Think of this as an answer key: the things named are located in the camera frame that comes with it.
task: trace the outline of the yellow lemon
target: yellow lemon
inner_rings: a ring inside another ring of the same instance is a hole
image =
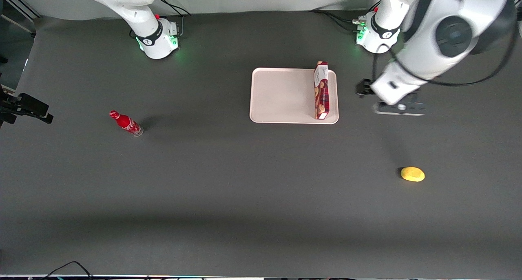
[[[400,171],[400,175],[408,181],[421,182],[426,176],[424,172],[416,167],[406,167]]]

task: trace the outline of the bottle cap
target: bottle cap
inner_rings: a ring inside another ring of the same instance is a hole
[[[119,113],[112,110],[109,114],[108,114],[112,119],[118,119],[119,118]]]

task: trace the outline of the tray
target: tray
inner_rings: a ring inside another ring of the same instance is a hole
[[[330,113],[315,119],[314,70],[257,68],[252,72],[250,119],[256,123],[335,124],[339,120],[337,76],[328,70]]]

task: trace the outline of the red bottle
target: red bottle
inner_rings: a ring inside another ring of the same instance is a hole
[[[143,128],[134,120],[132,120],[129,116],[121,115],[116,111],[111,111],[109,115],[112,119],[116,120],[118,126],[121,127],[123,130],[127,131],[128,133],[132,133],[135,137],[139,137],[140,135],[142,135]]]

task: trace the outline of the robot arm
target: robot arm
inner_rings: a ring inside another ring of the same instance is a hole
[[[156,18],[149,6],[154,0],[95,0],[120,15],[136,33],[140,48],[147,56],[161,59],[178,48],[177,25]]]
[[[397,42],[399,26],[413,0],[380,0],[377,12],[370,10],[360,16],[368,24],[362,29],[356,43],[371,53],[384,53]]]
[[[513,0],[416,0],[403,23],[406,43],[398,61],[386,66],[371,89],[386,104],[397,104],[505,35],[514,11]]]

